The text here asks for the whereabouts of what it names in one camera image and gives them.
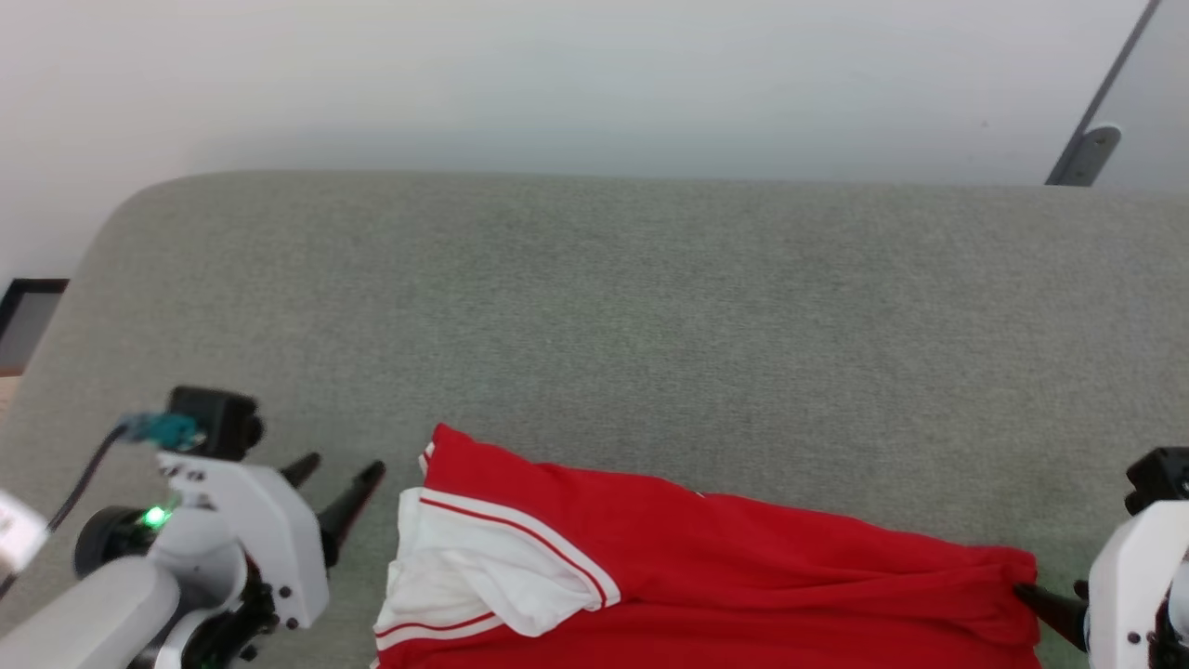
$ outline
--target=metal bracket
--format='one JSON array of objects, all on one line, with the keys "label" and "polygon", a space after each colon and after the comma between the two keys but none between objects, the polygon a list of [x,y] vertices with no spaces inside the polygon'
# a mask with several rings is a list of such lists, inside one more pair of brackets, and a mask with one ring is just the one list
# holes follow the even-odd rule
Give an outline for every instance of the metal bracket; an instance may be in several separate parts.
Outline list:
[{"label": "metal bracket", "polygon": [[1065,169],[1049,183],[1053,185],[1093,185],[1120,139],[1122,139],[1122,131],[1115,125],[1102,125],[1087,131],[1077,140]]}]

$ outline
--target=white wall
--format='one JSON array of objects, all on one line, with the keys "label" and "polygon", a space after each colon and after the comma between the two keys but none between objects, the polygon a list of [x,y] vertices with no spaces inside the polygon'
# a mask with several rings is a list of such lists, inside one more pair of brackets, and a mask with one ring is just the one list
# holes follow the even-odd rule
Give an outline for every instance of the white wall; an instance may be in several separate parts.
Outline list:
[{"label": "white wall", "polygon": [[1094,185],[1189,193],[1189,0],[1163,0],[1090,127],[1122,139]]},{"label": "white wall", "polygon": [[232,168],[1040,183],[1143,5],[0,0],[0,267]]}]

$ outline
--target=garment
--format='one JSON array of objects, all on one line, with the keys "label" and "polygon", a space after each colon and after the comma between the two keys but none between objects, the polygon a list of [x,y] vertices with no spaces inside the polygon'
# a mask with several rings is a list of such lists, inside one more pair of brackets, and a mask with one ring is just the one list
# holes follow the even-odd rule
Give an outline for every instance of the garment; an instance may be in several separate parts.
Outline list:
[{"label": "garment", "polygon": [[534,465],[440,425],[378,665],[1038,668],[1032,555]]}]

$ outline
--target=black cable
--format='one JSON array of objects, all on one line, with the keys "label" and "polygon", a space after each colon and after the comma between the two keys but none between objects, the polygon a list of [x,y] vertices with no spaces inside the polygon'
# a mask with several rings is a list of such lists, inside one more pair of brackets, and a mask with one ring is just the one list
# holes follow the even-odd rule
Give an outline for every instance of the black cable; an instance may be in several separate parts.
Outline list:
[{"label": "black cable", "polygon": [[[117,425],[115,429],[108,433],[107,437],[103,437],[103,441],[99,443],[99,448],[95,449],[95,455],[90,456],[90,462],[88,462],[87,468],[82,471],[82,476],[78,478],[78,482],[75,484],[74,490],[70,491],[69,496],[67,496],[67,501],[62,503],[58,512],[54,515],[54,518],[51,518],[50,523],[46,525],[51,535],[62,526],[62,522],[67,519],[67,516],[70,516],[75,505],[77,505],[78,500],[82,499],[82,494],[87,492],[87,486],[90,485],[90,480],[95,476],[95,472],[99,469],[99,463],[103,462],[103,456],[106,456],[107,452],[112,449],[112,444],[118,442],[119,438],[127,431],[127,425]],[[0,582],[0,599],[4,599],[15,581],[17,575],[10,574],[2,582]]]}]

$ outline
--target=blue connector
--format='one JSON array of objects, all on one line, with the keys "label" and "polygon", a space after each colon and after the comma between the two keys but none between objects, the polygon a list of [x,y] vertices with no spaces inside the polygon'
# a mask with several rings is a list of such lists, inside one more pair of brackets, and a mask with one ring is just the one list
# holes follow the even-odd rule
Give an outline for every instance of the blue connector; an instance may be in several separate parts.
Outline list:
[{"label": "blue connector", "polygon": [[176,414],[126,414],[121,442],[152,442],[168,452],[188,452],[201,442],[199,424],[188,416]]}]

